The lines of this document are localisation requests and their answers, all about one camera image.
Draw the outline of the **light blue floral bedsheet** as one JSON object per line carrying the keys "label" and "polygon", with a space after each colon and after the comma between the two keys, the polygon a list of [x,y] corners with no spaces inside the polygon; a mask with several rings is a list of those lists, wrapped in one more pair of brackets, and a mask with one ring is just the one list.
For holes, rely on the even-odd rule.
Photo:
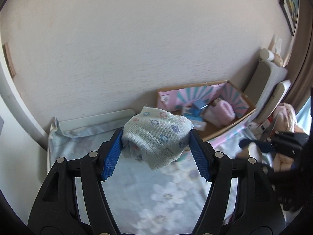
{"label": "light blue floral bedsheet", "polygon": [[[48,138],[48,164],[63,156],[80,159],[110,140],[123,119],[64,130],[53,120]],[[113,175],[102,183],[112,215],[122,233],[191,233],[204,207],[210,183],[200,176],[190,150],[153,171],[144,162],[121,156]]]}

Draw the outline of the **beige cylindrical tube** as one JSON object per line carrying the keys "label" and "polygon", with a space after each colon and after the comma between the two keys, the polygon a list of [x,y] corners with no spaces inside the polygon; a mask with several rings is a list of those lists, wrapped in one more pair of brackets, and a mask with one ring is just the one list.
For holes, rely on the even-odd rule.
{"label": "beige cylindrical tube", "polygon": [[257,162],[262,162],[262,153],[259,147],[251,142],[247,146],[243,147],[239,153],[236,155],[237,159],[249,159],[254,158]]}

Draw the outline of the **blue white medicine box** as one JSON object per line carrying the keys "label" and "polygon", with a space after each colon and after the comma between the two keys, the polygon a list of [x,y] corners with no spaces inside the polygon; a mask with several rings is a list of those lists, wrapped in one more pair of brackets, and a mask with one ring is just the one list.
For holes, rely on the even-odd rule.
{"label": "blue white medicine box", "polygon": [[208,107],[208,104],[203,100],[196,100],[191,104],[190,107],[185,107],[183,110],[184,115],[199,117],[205,109]]}

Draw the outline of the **pink fuzzy sock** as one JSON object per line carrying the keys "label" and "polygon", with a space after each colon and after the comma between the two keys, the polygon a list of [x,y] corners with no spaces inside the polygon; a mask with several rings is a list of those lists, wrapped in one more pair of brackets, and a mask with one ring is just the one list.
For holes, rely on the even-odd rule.
{"label": "pink fuzzy sock", "polygon": [[236,118],[231,104],[221,98],[212,101],[202,116],[217,128],[229,126]]}

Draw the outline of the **cardboard box with pink lining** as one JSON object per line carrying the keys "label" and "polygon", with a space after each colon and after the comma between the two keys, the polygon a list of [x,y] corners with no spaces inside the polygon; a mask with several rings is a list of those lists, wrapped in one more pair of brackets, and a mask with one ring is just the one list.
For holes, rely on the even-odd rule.
{"label": "cardboard box with pink lining", "polygon": [[244,123],[256,110],[251,100],[230,81],[159,89],[156,107],[187,117],[204,141]]}

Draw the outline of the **pink bedding pile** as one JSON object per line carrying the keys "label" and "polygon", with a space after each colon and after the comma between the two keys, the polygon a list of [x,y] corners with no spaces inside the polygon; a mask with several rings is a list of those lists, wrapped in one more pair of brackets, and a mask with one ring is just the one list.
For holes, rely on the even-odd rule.
{"label": "pink bedding pile", "polygon": [[271,167],[275,172],[312,165],[312,138],[298,126],[295,110],[288,103],[276,107],[272,113],[270,133],[256,145],[262,153],[272,155]]}

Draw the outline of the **white patterned sock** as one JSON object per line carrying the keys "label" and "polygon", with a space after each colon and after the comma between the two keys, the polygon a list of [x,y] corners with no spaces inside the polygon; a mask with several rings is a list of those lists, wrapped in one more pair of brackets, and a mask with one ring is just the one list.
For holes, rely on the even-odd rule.
{"label": "white patterned sock", "polygon": [[123,128],[122,154],[157,170],[180,158],[189,143],[192,122],[158,108],[144,107]]}

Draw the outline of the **framed wall picture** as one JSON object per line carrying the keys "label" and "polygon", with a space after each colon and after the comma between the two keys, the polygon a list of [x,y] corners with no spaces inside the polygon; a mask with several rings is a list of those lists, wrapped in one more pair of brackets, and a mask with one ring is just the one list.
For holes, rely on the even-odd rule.
{"label": "framed wall picture", "polygon": [[299,0],[279,0],[279,4],[285,15],[291,35],[294,36],[298,24]]}

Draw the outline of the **white bed guard rail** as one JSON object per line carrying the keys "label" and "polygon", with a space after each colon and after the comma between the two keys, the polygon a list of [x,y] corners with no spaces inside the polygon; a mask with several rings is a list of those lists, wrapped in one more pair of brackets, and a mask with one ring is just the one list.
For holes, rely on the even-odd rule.
{"label": "white bed guard rail", "polygon": [[135,111],[133,109],[125,109],[125,110],[120,110],[120,111],[115,111],[115,112],[109,112],[106,114],[60,121],[59,126],[62,131],[68,131],[68,130],[74,130],[74,129],[81,128],[81,127],[106,123],[109,121],[125,119],[127,117],[132,117],[134,115],[135,115]]}

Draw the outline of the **white tissue pack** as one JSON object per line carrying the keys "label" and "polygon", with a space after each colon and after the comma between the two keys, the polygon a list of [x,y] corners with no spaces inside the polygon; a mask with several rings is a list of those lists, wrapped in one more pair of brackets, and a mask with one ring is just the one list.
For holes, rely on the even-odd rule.
{"label": "white tissue pack", "polygon": [[206,129],[207,123],[205,121],[190,119],[195,130],[204,131]]}

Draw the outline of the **grey upholstered headboard cushion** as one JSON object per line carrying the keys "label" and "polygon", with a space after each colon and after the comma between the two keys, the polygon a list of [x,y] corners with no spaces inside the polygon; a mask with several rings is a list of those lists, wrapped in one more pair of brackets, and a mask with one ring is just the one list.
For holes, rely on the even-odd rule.
{"label": "grey upholstered headboard cushion", "polygon": [[271,61],[260,61],[244,94],[259,108],[270,97],[274,87],[285,80],[288,70]]}

